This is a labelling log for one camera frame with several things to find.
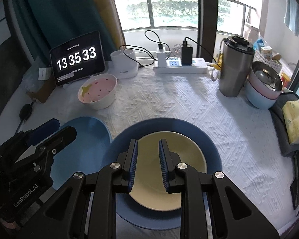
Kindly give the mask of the cardboard box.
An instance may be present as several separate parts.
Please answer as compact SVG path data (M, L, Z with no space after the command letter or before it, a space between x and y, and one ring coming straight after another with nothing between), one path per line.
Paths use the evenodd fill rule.
M55 88L54 77L51 75L48 80L43 82L43 86L37 92L27 91L27 95L37 103L44 104Z

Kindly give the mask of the yellow red jar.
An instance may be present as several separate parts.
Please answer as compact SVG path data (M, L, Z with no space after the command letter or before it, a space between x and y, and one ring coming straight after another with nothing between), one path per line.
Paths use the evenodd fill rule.
M290 77L284 72L281 73L281 80L284 87L288 87L291 82Z

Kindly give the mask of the hanging light blue towel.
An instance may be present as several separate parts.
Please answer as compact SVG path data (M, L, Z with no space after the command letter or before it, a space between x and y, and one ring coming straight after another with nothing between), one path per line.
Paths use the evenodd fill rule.
M299 36L299 4L296 0L286 0L284 24L293 32L293 35Z

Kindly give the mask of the large blue bowl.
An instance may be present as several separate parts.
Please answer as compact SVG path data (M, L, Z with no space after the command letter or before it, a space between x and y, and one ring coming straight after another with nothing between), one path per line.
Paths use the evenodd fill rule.
M164 178L173 178L179 163L201 173L222 170L218 150L199 127L175 118L144 120L121 132L107 147L102 165L109 165L138 142L134 186L129 194L117 195L117 214L137 227L168 230L180 226L181 195L166 192Z

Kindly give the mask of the white charger plug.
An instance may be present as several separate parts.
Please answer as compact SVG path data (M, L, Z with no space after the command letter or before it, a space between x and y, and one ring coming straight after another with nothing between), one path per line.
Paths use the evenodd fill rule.
M165 68L167 66L166 63L166 50L162 44L158 44L158 48L156 50L157 62L159 68Z

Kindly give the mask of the blue plate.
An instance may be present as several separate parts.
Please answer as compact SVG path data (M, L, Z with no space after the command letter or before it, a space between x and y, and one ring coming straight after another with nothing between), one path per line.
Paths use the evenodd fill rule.
M66 122L77 131L75 140L54 157L52 187L58 190L75 172L92 174L101 168L102 159L112 142L107 126L94 117L79 117Z

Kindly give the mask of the black charger plug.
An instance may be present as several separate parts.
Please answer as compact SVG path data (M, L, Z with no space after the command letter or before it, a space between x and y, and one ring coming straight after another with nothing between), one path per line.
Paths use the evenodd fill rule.
M181 64L192 65L192 55L193 55L192 45L188 44L188 42L184 40L181 47Z

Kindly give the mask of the pink strawberry bowl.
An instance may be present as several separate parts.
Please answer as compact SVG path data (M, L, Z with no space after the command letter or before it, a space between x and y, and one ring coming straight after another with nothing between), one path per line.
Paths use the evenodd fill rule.
M90 77L81 85L78 100L94 110L103 110L115 101L117 78L108 73Z

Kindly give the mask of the light blue bowl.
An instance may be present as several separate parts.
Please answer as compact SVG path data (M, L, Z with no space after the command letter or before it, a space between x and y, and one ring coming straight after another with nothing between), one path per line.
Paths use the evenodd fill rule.
M256 108L261 110L266 110L272 107L276 99L269 99L265 96L263 96L261 93L259 93L251 84L249 81L247 81L245 85L245 95L248 99L248 101Z

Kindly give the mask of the tablet showing clock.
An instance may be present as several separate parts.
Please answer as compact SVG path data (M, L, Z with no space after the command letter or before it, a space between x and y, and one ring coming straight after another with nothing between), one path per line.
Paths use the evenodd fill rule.
M49 52L54 81L62 86L105 71L100 33L73 38Z

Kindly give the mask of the yellow curtain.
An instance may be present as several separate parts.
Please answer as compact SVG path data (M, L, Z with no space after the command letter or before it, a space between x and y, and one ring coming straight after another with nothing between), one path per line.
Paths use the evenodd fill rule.
M125 44L121 22L114 0L93 0L103 25L100 30L102 47L107 60L110 54Z

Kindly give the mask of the steel tumbler with lid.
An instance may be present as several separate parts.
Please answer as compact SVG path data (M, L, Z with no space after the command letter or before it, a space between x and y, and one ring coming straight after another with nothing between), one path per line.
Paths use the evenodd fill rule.
M219 90L226 97L236 97L250 72L254 58L252 43L241 35L222 40Z

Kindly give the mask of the white plastic basket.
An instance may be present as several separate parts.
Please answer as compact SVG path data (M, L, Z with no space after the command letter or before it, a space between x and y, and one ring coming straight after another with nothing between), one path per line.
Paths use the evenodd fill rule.
M280 61L273 61L271 59L266 59L257 49L255 49L253 61L254 62L262 62L262 63L270 66L277 73L280 73L280 71L282 70L282 64L280 63Z

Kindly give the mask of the teal curtain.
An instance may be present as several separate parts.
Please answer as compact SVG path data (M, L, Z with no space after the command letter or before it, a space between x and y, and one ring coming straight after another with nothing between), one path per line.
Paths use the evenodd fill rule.
M12 7L30 55L49 63L52 48L99 31L106 61L115 45L92 0L12 0Z

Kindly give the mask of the small white box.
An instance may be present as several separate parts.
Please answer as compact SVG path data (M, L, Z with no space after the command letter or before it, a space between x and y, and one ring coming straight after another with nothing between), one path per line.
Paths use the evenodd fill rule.
M46 81L51 76L51 68L39 68L38 80Z

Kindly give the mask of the white power strip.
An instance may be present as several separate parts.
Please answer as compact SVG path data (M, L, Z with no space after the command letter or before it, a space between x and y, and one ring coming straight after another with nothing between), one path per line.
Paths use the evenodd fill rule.
M169 58L165 67L153 66L155 74L206 74L208 65L203 58L192 58L191 65L182 65L181 58Z

